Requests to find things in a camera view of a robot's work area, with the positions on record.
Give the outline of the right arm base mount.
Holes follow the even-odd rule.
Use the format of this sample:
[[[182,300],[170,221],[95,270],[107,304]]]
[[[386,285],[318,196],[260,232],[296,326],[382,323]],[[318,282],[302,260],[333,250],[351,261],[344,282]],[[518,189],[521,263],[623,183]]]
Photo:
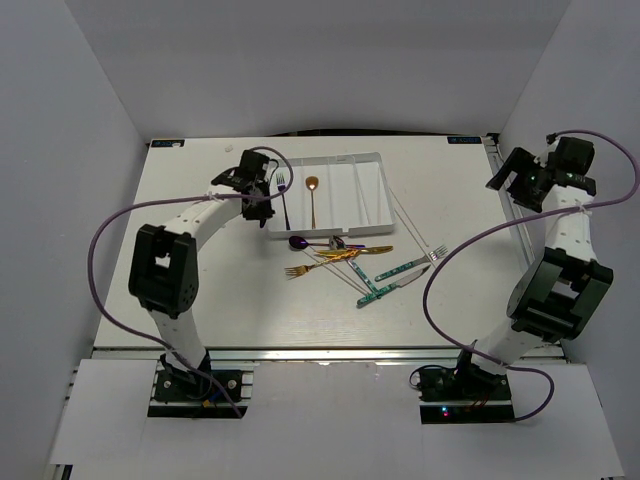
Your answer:
[[[515,419],[506,375],[482,371],[462,351],[454,367],[424,365],[409,376],[409,386],[419,393],[423,425],[496,424]]]

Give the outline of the purple iridescent spoon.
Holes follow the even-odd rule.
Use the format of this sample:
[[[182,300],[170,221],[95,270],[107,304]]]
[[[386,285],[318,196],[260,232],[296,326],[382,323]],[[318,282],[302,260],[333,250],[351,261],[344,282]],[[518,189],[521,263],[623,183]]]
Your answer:
[[[294,250],[304,250],[308,247],[328,247],[327,243],[309,242],[300,236],[290,236],[288,239],[289,246]]]

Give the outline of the gold fork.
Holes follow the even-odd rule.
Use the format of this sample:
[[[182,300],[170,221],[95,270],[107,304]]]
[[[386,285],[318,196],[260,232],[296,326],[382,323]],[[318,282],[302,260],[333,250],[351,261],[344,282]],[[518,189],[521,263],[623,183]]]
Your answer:
[[[293,278],[298,278],[301,277],[307,273],[309,273],[310,271],[319,268],[321,266],[324,265],[329,265],[329,264],[334,264],[337,262],[341,262],[341,261],[346,261],[348,259],[351,258],[355,258],[357,256],[354,257],[334,257],[334,258],[323,258],[321,257],[321,260],[319,261],[319,263],[313,263],[313,264],[309,264],[309,265],[299,265],[299,266],[295,266],[295,267],[287,267],[284,269],[285,275],[289,278],[289,279],[293,279]]]

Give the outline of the gold spoon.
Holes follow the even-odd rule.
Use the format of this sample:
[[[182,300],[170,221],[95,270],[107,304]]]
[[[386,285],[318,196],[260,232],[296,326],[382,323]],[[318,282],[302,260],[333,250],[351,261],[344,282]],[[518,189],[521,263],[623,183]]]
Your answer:
[[[319,186],[319,179],[316,176],[308,176],[305,179],[306,188],[310,192],[311,201],[311,228],[316,228],[316,209],[315,209],[315,192]]]

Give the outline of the green handled silver knife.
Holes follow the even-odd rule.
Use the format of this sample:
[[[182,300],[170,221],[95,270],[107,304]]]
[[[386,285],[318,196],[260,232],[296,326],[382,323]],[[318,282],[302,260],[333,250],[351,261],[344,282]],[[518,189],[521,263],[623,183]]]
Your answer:
[[[385,295],[391,293],[392,291],[394,291],[396,289],[405,287],[406,285],[408,285],[408,284],[414,282],[415,280],[419,279],[420,277],[422,277],[429,269],[430,269],[430,267],[426,266],[426,267],[424,267],[422,269],[417,270],[416,272],[413,272],[411,274],[405,275],[402,278],[385,285],[384,287],[376,290],[375,292],[371,292],[371,293],[361,297],[360,299],[357,300],[356,307],[357,308],[362,308],[362,307],[372,303],[373,301],[381,299],[382,297],[384,297]]]

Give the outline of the blue left corner label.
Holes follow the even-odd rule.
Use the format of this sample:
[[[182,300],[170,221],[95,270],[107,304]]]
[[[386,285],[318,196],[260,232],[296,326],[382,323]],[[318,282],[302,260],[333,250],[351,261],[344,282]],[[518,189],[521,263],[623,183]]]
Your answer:
[[[151,148],[182,148],[184,139],[155,139],[150,143]]]

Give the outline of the blue corner label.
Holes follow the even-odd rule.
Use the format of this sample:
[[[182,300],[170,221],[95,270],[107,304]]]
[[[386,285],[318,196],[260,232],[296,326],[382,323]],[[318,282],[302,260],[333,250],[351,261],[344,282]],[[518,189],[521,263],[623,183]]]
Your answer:
[[[150,143],[151,148],[182,148],[184,139],[155,139]]]
[[[479,136],[447,136],[447,142],[452,145],[474,145],[482,144],[483,140]]]

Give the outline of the green handled silver fork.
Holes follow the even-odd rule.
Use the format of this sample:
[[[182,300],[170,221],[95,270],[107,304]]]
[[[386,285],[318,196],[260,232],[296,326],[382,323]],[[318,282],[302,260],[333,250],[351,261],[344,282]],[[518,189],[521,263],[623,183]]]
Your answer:
[[[440,247],[436,248],[435,250],[432,250],[426,254],[424,254],[422,257],[411,260],[405,264],[402,264],[400,266],[394,267],[391,270],[388,270],[386,272],[383,272],[379,275],[377,275],[375,277],[375,281],[379,282],[382,280],[386,280],[388,278],[391,278],[397,274],[403,273],[405,271],[408,271],[414,267],[423,265],[423,264],[433,264],[434,262],[436,262],[437,260],[441,260],[443,259],[446,255],[448,254],[448,249],[446,248],[445,245],[441,245]]]

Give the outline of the purple iridescent fork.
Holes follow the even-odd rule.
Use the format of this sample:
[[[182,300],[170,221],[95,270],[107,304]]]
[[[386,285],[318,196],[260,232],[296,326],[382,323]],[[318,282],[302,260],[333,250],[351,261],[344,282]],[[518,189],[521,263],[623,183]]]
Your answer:
[[[283,215],[284,215],[284,221],[285,221],[285,228],[287,231],[291,230],[291,225],[290,225],[290,220],[289,220],[289,215],[288,215],[288,209],[287,209],[287,204],[286,204],[286,198],[283,195],[284,191],[287,187],[287,183],[285,181],[285,177],[282,173],[277,173],[276,174],[276,186],[278,191],[281,193],[281,201],[282,201],[282,207],[283,207]]]

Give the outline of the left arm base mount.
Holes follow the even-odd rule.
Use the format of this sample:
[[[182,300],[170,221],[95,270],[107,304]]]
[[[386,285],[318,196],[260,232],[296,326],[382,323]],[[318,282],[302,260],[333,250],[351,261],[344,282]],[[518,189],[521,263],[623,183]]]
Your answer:
[[[223,366],[213,363],[209,375],[222,390],[210,381],[190,372],[184,375],[167,369],[164,356],[157,362],[147,416],[174,419],[240,419],[248,409],[252,395],[254,369],[241,365]]]

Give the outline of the gold knife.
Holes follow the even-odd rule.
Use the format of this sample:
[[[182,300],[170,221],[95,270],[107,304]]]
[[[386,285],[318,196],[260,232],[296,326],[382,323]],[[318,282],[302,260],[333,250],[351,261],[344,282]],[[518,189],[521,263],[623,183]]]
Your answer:
[[[315,255],[323,258],[334,257],[354,257],[358,255],[379,255],[390,253],[393,250],[392,246],[376,246],[370,248],[355,248],[355,249],[336,249],[336,250],[323,250],[316,251]]]

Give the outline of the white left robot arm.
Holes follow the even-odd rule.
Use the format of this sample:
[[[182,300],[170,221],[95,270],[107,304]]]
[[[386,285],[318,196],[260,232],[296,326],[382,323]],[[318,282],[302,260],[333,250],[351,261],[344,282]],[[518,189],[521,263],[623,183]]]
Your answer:
[[[241,216],[264,225],[274,215],[267,171],[270,159],[255,150],[216,176],[203,199],[162,225],[145,224],[135,239],[129,293],[154,320],[167,344],[164,365],[177,387],[199,399],[211,387],[209,356],[192,312],[199,291],[198,252],[228,222]]]

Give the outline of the blue right corner label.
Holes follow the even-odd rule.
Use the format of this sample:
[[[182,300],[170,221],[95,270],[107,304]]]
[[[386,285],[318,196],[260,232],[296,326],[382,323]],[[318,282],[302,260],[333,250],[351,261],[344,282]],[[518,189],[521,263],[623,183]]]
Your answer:
[[[483,140],[479,136],[447,136],[447,142],[452,145],[474,145],[482,144]]]

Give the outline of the white divided utensil tray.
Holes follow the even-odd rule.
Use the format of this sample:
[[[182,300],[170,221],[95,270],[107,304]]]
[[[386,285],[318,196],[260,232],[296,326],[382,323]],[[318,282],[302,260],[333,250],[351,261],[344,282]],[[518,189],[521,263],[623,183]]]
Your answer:
[[[354,179],[352,155],[367,202],[370,225],[364,221],[364,209]],[[344,154],[325,157],[294,158],[291,166],[284,164],[267,174],[270,191],[278,193],[276,174],[282,173],[291,188],[284,194],[291,230],[285,228],[281,197],[272,200],[274,216],[266,223],[268,235],[285,239],[291,235],[303,237],[373,236],[393,232],[396,216],[381,155],[377,152]],[[316,228],[311,228],[310,192],[305,179],[316,176],[319,186],[315,192]]]

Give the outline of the green handled silver spoon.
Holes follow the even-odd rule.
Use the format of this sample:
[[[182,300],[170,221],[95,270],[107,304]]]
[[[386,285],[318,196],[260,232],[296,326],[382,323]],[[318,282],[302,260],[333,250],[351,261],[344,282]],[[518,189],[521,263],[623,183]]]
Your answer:
[[[329,238],[329,246],[332,249],[348,249],[347,244],[338,236],[331,236]],[[371,280],[367,277],[364,271],[357,265],[357,263],[353,259],[349,259],[347,261],[351,269],[358,275],[360,280],[366,285],[366,287],[370,290],[371,293],[376,292],[377,289],[371,282]]]

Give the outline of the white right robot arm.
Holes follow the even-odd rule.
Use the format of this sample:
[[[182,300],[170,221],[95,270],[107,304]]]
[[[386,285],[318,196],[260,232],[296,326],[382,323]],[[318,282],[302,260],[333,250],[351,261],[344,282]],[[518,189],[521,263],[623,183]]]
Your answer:
[[[538,156],[515,148],[488,181],[516,205],[545,214],[545,245],[516,284],[505,320],[474,343],[473,363],[451,374],[459,396],[477,397],[486,372],[504,373],[533,348],[576,338],[608,292],[613,271],[598,261],[591,238],[596,182],[587,172],[594,157],[591,142],[560,137]]]

